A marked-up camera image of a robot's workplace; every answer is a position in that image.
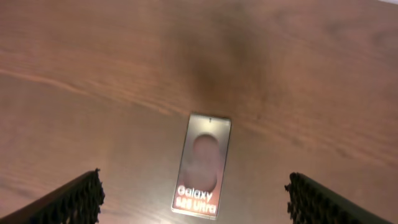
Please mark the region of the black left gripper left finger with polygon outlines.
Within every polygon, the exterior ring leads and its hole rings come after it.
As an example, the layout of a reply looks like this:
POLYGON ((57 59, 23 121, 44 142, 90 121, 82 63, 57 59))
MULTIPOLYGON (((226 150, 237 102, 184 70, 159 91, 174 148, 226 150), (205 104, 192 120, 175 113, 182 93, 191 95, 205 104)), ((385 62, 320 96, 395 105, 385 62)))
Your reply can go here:
POLYGON ((1 224, 96 224, 105 193, 99 169, 85 172, 49 194, 1 218, 1 224))

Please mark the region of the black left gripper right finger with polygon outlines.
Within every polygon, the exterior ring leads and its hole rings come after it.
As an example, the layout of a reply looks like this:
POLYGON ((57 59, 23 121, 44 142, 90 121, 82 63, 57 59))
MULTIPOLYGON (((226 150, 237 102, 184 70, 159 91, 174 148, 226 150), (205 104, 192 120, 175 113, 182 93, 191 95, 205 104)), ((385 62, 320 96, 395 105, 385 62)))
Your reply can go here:
POLYGON ((293 172, 285 186, 290 201, 287 212, 293 223, 390 224, 304 174, 293 172))

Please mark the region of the Galaxy smartphone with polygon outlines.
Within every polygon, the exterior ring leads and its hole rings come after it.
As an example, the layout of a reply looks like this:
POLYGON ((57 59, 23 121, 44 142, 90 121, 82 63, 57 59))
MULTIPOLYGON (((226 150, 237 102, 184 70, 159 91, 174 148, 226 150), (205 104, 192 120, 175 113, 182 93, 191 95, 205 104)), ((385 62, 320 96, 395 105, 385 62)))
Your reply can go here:
POLYGON ((192 113, 187 124, 171 209, 216 220, 232 122, 192 113))

